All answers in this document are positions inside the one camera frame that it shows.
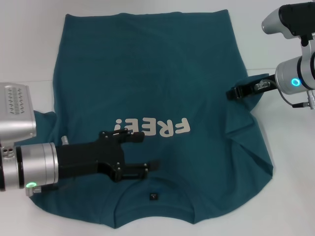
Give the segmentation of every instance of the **cable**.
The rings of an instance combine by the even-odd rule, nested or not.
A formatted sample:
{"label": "cable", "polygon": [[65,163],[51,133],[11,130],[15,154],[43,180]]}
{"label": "cable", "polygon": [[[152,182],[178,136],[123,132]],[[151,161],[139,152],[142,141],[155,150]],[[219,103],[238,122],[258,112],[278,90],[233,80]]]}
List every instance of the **cable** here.
{"label": "cable", "polygon": [[262,81],[264,81],[264,82],[266,81],[266,82],[269,82],[269,83],[273,84],[273,85],[278,89],[278,91],[279,91],[280,96],[282,97],[282,99],[283,99],[287,104],[289,104],[291,107],[293,107],[293,104],[290,103],[290,102],[284,97],[283,93],[281,92],[281,90],[280,90],[279,87],[277,86],[276,82],[274,82],[274,81],[272,81],[272,80],[262,80]]}

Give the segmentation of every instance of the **green indicator light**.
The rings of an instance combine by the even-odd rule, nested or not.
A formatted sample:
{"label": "green indicator light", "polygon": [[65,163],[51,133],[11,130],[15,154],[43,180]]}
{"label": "green indicator light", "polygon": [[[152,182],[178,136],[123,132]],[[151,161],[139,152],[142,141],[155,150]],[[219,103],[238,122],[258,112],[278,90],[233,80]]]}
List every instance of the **green indicator light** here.
{"label": "green indicator light", "polygon": [[35,183],[35,182],[30,182],[30,183],[28,183],[27,185],[26,185],[26,188],[34,188],[34,187],[36,187],[37,186],[37,183]]}

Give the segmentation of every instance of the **blue indicator light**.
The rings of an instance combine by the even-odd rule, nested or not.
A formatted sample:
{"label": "blue indicator light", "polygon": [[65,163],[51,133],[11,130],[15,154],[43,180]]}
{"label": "blue indicator light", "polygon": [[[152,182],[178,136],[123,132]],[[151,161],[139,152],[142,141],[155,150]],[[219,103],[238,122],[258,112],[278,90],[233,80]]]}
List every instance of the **blue indicator light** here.
{"label": "blue indicator light", "polygon": [[301,81],[300,81],[299,79],[294,78],[294,79],[291,80],[291,84],[292,84],[293,86],[298,87],[298,86],[301,85]]}

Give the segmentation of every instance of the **white surface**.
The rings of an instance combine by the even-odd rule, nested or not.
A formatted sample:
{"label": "white surface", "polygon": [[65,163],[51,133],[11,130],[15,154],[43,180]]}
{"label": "white surface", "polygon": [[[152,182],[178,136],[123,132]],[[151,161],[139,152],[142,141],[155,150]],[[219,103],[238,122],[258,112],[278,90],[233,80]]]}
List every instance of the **white surface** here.
{"label": "white surface", "polygon": [[[264,35],[271,11],[299,0],[10,0],[0,1],[0,81],[30,86],[34,108],[51,111],[51,79],[66,13],[77,16],[228,9],[250,75],[273,74],[278,63],[301,54],[298,42]],[[305,94],[290,96],[305,101]],[[120,229],[61,218],[37,208],[23,190],[0,193],[1,235],[25,236],[313,236],[315,235],[315,112],[289,108],[276,91],[253,111],[275,165],[274,179],[236,211],[197,225],[151,217]]]}

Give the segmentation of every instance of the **white table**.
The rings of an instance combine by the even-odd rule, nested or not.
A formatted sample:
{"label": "white table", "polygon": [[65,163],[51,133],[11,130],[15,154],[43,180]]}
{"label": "white table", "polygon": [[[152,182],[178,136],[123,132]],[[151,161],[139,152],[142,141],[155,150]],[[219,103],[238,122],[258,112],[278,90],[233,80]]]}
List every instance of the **white table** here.
{"label": "white table", "polygon": [[[265,35],[262,20],[274,9],[301,0],[10,0],[0,2],[0,82],[30,86],[33,106],[53,109],[52,76],[65,14],[75,16],[228,9],[250,75],[274,74],[301,55],[297,39]],[[306,94],[292,95],[292,102]],[[151,217],[120,229],[61,218],[36,207],[24,190],[0,193],[1,235],[25,236],[313,236],[315,235],[315,112],[287,106],[276,91],[263,95],[257,117],[275,165],[274,179],[256,197],[225,216],[191,225]]]}

